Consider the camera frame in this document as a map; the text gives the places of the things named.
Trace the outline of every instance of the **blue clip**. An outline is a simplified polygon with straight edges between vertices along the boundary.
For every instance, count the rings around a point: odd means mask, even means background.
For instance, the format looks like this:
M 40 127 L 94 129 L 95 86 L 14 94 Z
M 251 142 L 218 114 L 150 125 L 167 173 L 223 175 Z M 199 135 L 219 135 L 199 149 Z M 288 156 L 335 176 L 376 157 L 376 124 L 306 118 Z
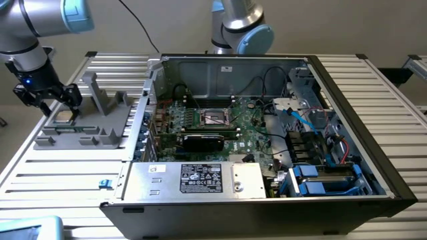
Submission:
M 319 176 L 316 166 L 307 165 L 307 166 L 298 166 L 298 168 L 300 170 L 300 174 L 303 177 L 318 177 Z
M 310 195 L 324 195 L 327 194 L 326 188 L 323 187 L 323 183 L 319 181 L 310 181 L 303 183 L 307 188 L 307 192 Z
M 336 164 L 335 164 L 335 162 L 334 162 L 334 160 L 332 160 L 331 154 L 327 154 L 327 155 L 324 156 L 324 159 L 326 159 L 326 164 L 327 164 L 331 168 L 335 168 L 335 167 L 336 167 Z
M 286 193 L 287 185 L 288 185 L 288 181 L 287 181 L 287 178 L 284 177 L 284 180 L 283 180 L 283 183 L 280 186 L 280 190 L 279 190 L 280 195 L 283 195 Z
M 358 164 L 352 165 L 352 170 L 354 170 L 354 173 L 358 176 L 358 178 L 360 178 L 362 177 L 362 169 Z
M 306 187 L 306 185 L 304 185 L 304 183 L 303 184 L 300 184 L 299 186 L 299 193 L 300 193 L 300 195 L 307 195 L 307 187 Z
M 315 128 L 315 126 L 312 125 L 312 123 L 311 123 L 311 122 L 307 122 L 307 121 L 302 118 L 302 116 L 300 116 L 295 111 L 292 111 L 291 115 L 292 115 L 303 124 L 307 124 L 307 125 L 311 127 L 311 129 L 312 129 L 312 131 L 314 131 L 314 134 L 318 135 L 318 131 L 316 131 L 316 128 Z
M 114 180 L 103 179 L 99 181 L 99 189 L 112 189 Z
M 292 169 L 294 169 L 295 177 L 300 177 L 302 176 L 300 168 L 294 167 Z

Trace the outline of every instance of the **capacitor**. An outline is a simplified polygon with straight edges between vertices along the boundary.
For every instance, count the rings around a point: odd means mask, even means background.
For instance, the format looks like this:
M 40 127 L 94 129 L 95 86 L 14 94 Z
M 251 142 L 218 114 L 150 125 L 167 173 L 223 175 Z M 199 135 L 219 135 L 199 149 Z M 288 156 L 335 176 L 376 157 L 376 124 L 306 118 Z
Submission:
M 246 106 L 247 106 L 248 109 L 255 109 L 255 104 L 251 103 L 251 102 Z

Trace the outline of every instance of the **white sticker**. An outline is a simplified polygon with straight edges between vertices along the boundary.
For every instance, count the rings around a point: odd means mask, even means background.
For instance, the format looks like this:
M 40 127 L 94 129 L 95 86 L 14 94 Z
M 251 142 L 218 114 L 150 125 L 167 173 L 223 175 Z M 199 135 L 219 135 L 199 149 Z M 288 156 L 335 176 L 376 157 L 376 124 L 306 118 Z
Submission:
M 167 172 L 167 165 L 150 165 L 148 173 L 164 173 Z
M 232 66 L 222 66 L 220 71 L 231 73 L 234 71 L 234 67 Z

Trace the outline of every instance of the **white wall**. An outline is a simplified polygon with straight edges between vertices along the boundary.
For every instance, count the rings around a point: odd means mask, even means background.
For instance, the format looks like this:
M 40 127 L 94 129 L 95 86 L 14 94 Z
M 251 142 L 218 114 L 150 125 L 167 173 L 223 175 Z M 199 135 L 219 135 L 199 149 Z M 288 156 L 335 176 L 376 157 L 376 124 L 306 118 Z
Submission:
M 88 0 L 95 30 L 42 39 L 55 46 L 63 82 L 87 51 L 152 53 L 144 32 L 118 0 Z M 140 17 L 159 50 L 200 53 L 211 46 L 210 0 L 123 0 Z M 378 66 L 400 67 L 427 53 L 427 0 L 258 0 L 275 29 L 271 53 L 364 53 Z M 16 104 L 16 80 L 0 72 L 0 104 Z M 410 87 L 411 92 L 421 89 Z M 423 95 L 411 95 L 425 102 Z

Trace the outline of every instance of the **gray floor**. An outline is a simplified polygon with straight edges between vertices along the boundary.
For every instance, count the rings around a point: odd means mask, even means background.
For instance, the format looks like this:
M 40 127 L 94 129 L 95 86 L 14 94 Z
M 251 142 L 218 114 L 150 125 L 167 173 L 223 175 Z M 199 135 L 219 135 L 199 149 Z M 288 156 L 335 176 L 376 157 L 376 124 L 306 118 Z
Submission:
M 42 116 L 40 110 L 35 107 L 0 105 L 0 117 L 8 123 L 8 126 L 0 127 L 0 172 L 10 163 Z

